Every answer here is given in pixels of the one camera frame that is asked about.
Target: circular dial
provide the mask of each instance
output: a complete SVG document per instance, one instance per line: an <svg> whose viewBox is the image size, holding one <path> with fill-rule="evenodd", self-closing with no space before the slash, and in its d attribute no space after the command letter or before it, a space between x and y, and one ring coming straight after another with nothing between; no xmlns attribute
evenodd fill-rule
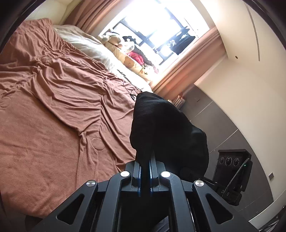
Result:
<svg viewBox="0 0 286 232"><path fill-rule="evenodd" d="M219 163L222 164L222 163L224 162L224 160L225 160L225 159L224 159L223 157L221 157L221 158L219 159Z"/></svg>
<svg viewBox="0 0 286 232"><path fill-rule="evenodd" d="M233 165L237 166L239 164L239 158L235 158L233 161Z"/></svg>
<svg viewBox="0 0 286 232"><path fill-rule="evenodd" d="M225 165L229 166L231 164L231 157L227 157L225 160Z"/></svg>

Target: gray tile floor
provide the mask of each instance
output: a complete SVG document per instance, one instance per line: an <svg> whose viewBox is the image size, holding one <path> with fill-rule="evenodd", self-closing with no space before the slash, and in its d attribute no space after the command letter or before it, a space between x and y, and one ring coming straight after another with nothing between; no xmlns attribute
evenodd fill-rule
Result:
<svg viewBox="0 0 286 232"><path fill-rule="evenodd" d="M219 156L219 149L246 149L252 154L252 170L242 199L234 208L247 220L252 219L273 202L267 177L254 151L228 116L198 87L186 96L181 111L191 123L207 136L209 165L205 176L212 179Z"/></svg>

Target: triangular cutout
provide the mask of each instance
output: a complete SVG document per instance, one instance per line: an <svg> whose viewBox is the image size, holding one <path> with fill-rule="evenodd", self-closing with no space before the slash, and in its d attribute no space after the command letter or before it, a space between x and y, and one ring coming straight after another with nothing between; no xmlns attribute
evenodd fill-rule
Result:
<svg viewBox="0 0 286 232"><path fill-rule="evenodd" d="M80 194L72 203L70 203L62 212L59 213L57 219L69 225L73 224L83 199L84 195Z"/></svg>
<svg viewBox="0 0 286 232"><path fill-rule="evenodd" d="M224 208L224 206L221 205L211 194L207 194L206 199L218 224L222 224L233 218L233 215L226 208Z"/></svg>

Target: pink bedspread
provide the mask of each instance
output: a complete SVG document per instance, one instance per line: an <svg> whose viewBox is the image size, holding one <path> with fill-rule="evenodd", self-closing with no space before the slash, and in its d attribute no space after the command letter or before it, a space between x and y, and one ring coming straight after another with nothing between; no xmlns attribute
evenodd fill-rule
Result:
<svg viewBox="0 0 286 232"><path fill-rule="evenodd" d="M107 180L134 160L134 101L123 82L49 19L22 23L0 55L4 204L45 217L87 180Z"/></svg>

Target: white bedding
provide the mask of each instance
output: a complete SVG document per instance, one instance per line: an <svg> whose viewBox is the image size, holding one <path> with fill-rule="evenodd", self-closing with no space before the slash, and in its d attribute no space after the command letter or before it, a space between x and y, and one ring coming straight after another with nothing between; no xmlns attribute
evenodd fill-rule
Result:
<svg viewBox="0 0 286 232"><path fill-rule="evenodd" d="M151 87L134 72L127 69L99 40L91 35L84 33L81 29L72 25L54 25L55 31L67 42L74 47L92 57L93 59L103 63L106 68L117 76L122 78L124 73L127 79L141 89L143 92L152 92Z"/></svg>

